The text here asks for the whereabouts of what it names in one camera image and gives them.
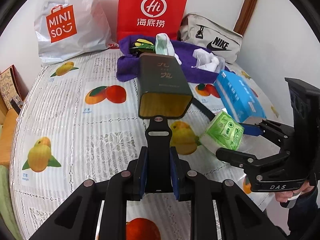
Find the right hand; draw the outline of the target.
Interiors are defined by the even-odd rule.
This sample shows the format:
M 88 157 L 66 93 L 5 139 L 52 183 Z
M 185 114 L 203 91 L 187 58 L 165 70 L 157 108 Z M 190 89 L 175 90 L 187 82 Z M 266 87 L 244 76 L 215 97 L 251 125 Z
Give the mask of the right hand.
M 308 180 L 305 181 L 298 190 L 276 192 L 274 196 L 276 201 L 279 203 L 288 203 L 293 200 L 293 197 L 297 197 L 294 208 L 301 209 L 305 212 L 308 210 L 318 210 L 318 188 L 310 185 Z

